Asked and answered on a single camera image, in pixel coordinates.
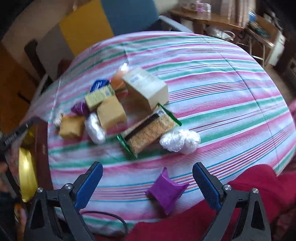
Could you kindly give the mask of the gold tray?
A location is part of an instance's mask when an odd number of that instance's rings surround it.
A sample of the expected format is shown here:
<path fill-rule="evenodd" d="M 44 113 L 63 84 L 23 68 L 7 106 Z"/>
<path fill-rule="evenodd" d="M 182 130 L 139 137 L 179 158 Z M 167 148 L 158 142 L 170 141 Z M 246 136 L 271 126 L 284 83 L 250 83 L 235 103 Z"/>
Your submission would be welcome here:
<path fill-rule="evenodd" d="M 35 161 L 35 134 L 28 131 L 18 150 L 18 176 L 23 202 L 29 202 L 38 188 Z"/>

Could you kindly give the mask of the purple snack packet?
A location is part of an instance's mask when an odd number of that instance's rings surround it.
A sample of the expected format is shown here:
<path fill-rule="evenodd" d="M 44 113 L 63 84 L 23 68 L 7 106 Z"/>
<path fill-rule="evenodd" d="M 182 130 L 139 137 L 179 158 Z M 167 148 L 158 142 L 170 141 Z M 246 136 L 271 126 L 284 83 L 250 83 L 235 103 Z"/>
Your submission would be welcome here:
<path fill-rule="evenodd" d="M 72 108 L 71 111 L 79 116 L 88 116 L 90 110 L 85 102 L 78 102 Z"/>

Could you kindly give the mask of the small white plastic bag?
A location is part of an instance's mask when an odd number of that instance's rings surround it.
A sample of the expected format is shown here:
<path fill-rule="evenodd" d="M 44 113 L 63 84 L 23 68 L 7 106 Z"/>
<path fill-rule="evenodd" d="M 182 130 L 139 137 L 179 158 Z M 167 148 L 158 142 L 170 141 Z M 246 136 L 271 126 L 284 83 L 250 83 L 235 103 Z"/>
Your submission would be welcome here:
<path fill-rule="evenodd" d="M 93 143 L 100 145 L 106 140 L 105 130 L 101 127 L 96 113 L 91 113 L 84 121 L 85 130 Z"/>

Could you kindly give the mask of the green tea box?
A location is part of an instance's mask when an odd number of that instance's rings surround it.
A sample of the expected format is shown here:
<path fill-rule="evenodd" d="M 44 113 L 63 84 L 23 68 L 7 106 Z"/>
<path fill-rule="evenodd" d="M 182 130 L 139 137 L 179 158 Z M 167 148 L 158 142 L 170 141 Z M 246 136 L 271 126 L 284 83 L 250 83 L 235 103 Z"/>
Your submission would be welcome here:
<path fill-rule="evenodd" d="M 115 95 L 115 91 L 109 84 L 87 94 L 85 96 L 85 103 L 90 110 L 93 110 L 97 108 L 106 98 L 112 95 Z"/>

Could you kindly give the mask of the blue tissue packet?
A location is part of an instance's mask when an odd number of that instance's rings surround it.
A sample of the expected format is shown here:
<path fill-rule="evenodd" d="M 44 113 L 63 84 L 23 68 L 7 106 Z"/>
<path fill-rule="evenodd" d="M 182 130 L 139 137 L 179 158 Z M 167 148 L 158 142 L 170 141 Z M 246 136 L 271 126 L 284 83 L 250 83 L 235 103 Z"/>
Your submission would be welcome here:
<path fill-rule="evenodd" d="M 106 85 L 109 85 L 110 81 L 107 79 L 97 79 L 95 80 L 95 82 L 93 83 L 93 85 L 90 88 L 90 92 L 94 92 L 95 90 L 98 90 Z"/>

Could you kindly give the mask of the yellow sponge block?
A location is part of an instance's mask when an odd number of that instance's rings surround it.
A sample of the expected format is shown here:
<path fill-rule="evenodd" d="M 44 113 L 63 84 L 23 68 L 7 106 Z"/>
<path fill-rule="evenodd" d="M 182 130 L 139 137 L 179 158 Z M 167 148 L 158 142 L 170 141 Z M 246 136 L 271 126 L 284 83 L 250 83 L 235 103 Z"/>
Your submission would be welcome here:
<path fill-rule="evenodd" d="M 117 123 L 126 121 L 123 105 L 115 95 L 107 97 L 97 108 L 100 125 L 108 130 Z"/>

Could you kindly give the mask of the white plastic bag ball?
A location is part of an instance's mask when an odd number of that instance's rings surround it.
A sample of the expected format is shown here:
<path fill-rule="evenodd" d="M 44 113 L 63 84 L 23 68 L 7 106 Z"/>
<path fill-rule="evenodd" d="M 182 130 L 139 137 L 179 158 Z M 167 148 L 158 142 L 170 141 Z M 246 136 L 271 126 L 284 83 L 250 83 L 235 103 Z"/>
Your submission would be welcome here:
<path fill-rule="evenodd" d="M 195 152 L 200 142 L 201 137 L 197 132 L 183 128 L 175 128 L 163 134 L 159 140 L 165 150 L 184 155 Z"/>

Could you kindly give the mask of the green cracker packet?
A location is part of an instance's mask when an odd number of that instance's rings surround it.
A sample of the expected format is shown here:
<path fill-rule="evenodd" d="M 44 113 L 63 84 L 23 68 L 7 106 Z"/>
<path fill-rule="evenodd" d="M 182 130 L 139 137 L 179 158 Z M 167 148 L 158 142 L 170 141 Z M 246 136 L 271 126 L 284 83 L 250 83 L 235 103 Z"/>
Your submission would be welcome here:
<path fill-rule="evenodd" d="M 137 158 L 163 134 L 181 125 L 172 112 L 158 103 L 150 115 L 118 134 L 117 139 L 128 153 Z"/>

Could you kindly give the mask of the wooden wardrobe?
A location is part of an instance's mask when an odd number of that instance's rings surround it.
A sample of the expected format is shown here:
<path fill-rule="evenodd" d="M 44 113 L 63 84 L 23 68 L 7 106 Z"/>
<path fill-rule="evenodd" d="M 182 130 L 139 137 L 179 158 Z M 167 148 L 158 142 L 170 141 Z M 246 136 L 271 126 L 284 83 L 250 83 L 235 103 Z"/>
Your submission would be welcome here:
<path fill-rule="evenodd" d="M 39 81 L 1 45 L 1 131 L 9 133 L 25 117 Z"/>

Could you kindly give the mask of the grey yellow blue headboard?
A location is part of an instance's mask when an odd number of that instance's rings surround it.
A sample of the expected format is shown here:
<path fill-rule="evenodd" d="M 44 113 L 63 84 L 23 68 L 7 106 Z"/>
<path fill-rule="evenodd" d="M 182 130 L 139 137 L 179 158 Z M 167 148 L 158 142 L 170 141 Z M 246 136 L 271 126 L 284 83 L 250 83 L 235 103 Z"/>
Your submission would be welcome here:
<path fill-rule="evenodd" d="M 60 20 L 38 42 L 36 52 L 52 80 L 61 60 L 121 34 L 161 30 L 154 1 L 90 1 Z"/>

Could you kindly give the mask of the orange round container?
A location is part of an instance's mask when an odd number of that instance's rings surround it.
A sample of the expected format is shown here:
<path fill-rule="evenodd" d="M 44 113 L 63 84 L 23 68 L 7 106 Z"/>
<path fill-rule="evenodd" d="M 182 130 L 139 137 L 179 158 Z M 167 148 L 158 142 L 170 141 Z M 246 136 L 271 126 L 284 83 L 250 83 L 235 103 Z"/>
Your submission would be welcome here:
<path fill-rule="evenodd" d="M 112 76 L 110 83 L 114 91 L 119 91 L 125 88 L 125 82 L 123 77 L 129 72 L 130 66 L 127 63 L 123 63 L 119 69 Z"/>

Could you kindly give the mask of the striped bed sheet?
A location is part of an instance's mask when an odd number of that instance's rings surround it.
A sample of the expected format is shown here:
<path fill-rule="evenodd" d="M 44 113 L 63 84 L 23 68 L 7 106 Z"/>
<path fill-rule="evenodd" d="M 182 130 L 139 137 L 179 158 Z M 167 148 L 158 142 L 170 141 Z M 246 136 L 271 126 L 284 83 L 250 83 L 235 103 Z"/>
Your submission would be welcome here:
<path fill-rule="evenodd" d="M 189 155 L 171 153 L 153 143 L 137 158 L 117 135 L 146 117 L 126 90 L 117 93 L 127 120 L 108 130 L 95 145 L 87 134 L 64 140 L 53 120 L 82 101 L 97 79 L 109 79 L 123 64 L 142 68 L 168 85 L 165 108 L 197 132 L 201 144 Z M 246 169 L 266 164 L 279 174 L 295 154 L 295 124 L 280 91 L 264 69 L 240 47 L 212 37 L 181 32 L 138 32 L 113 37 L 78 55 L 69 69 L 34 102 L 26 118 L 48 123 L 48 157 L 55 188 L 72 183 L 95 161 L 103 176 L 83 216 L 100 234 L 133 228 L 139 222 L 163 218 L 145 195 L 163 168 L 169 177 L 189 186 L 177 201 L 177 215 L 203 198 L 192 177 L 202 162 L 223 183 Z"/>

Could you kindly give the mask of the large beige cardboard box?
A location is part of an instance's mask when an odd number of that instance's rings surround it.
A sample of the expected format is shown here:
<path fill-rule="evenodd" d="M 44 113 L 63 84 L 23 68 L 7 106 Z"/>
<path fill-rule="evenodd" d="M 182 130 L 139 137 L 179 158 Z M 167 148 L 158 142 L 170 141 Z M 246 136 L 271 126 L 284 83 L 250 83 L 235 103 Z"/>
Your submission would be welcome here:
<path fill-rule="evenodd" d="M 122 77 L 128 92 L 148 110 L 169 101 L 168 85 L 142 68 L 135 68 Z"/>

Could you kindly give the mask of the wooden desk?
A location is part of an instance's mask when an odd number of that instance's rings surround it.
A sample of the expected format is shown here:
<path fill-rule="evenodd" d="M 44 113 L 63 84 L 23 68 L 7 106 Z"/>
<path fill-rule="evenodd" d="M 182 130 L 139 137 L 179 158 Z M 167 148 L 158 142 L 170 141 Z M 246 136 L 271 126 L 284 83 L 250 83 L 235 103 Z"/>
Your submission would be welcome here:
<path fill-rule="evenodd" d="M 181 23 L 182 20 L 191 21 L 193 31 L 196 34 L 204 33 L 204 25 L 222 27 L 226 30 L 244 30 L 244 26 L 234 20 L 227 19 L 226 16 L 217 15 L 215 13 L 198 13 L 194 11 L 184 11 L 182 9 L 170 9 L 169 13 L 173 20 Z"/>

